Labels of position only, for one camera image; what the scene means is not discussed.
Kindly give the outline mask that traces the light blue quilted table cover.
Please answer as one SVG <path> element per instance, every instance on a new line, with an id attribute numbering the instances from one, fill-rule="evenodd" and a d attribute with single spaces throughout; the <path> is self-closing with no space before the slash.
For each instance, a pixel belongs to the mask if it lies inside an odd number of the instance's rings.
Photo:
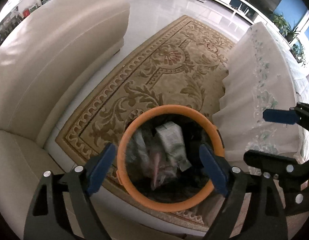
<path id="1" fill-rule="evenodd" d="M 259 174 L 243 155 L 256 150 L 297 160 L 309 157 L 309 132 L 298 125 L 266 122 L 266 109 L 288 110 L 309 103 L 309 82 L 279 35 L 263 23 L 252 25 L 228 53 L 228 76 L 219 111 L 212 117 L 225 158 L 244 172 Z"/>

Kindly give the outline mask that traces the long pink cardboard box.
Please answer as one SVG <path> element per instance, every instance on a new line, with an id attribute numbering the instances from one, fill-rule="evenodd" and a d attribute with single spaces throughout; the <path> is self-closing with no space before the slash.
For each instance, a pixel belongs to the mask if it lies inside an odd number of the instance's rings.
<path id="1" fill-rule="evenodd" d="M 160 161 L 161 161 L 161 154 L 156 152 L 153 154 L 153 188 L 155 189 L 159 185 L 160 179 Z"/>

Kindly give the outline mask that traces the potted plant brown pot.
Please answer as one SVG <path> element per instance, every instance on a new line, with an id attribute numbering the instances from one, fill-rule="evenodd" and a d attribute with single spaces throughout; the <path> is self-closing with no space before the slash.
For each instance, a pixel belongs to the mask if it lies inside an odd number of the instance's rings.
<path id="1" fill-rule="evenodd" d="M 290 52 L 297 61 L 298 64 L 301 64 L 301 66 L 306 66 L 306 59 L 304 54 L 304 48 L 301 44 L 300 40 L 296 38 L 296 42 L 292 45 L 290 48 Z"/>

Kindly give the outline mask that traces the white red plastic bag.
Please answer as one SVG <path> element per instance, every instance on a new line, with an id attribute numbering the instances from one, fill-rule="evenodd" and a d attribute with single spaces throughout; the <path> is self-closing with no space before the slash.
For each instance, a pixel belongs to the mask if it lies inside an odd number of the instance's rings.
<path id="1" fill-rule="evenodd" d="M 182 172 L 191 167 L 186 157 L 182 129 L 174 122 L 168 122 L 156 128 L 169 162 Z"/>

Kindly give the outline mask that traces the potted plants on cabinet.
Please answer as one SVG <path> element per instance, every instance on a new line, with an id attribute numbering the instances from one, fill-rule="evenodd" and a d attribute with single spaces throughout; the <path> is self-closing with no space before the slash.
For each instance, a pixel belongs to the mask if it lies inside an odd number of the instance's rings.
<path id="1" fill-rule="evenodd" d="M 297 36 L 300 31 L 297 29 L 295 24 L 293 27 L 285 20 L 283 14 L 272 13 L 271 16 L 272 22 L 279 29 L 279 33 L 287 40 L 288 43 L 291 43 Z"/>

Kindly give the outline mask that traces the patterned beige carpet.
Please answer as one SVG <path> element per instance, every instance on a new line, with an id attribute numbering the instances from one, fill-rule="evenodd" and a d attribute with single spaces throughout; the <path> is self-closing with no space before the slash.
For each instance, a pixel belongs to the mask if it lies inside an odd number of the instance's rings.
<path id="1" fill-rule="evenodd" d="M 192 108 L 212 122 L 224 95 L 232 40 L 192 17 L 182 16 L 120 62 L 74 111 L 56 137 L 77 164 L 84 165 L 108 143 L 118 146 L 128 122 L 158 106 Z M 117 157 L 103 186 L 124 202 L 165 222 L 206 232 L 198 205 L 160 212 L 135 201 L 117 178 Z"/>

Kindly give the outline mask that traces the beige sofa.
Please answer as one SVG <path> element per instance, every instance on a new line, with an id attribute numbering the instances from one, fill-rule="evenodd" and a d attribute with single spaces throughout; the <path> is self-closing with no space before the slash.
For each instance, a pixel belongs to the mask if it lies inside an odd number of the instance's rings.
<path id="1" fill-rule="evenodd" d="M 61 172 L 43 145 L 123 46 L 129 14 L 129 0 L 51 0 L 0 46 L 0 213 L 18 238 L 43 172 Z"/>

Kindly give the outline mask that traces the orange rim trash bin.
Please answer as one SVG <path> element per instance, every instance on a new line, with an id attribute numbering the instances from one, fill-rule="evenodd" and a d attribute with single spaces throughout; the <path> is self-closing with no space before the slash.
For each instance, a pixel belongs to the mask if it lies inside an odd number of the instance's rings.
<path id="1" fill-rule="evenodd" d="M 198 205 L 214 191 L 200 147 L 224 157 L 216 125 L 180 105 L 154 107 L 127 123 L 118 146 L 117 178 L 139 204 L 160 212 Z"/>

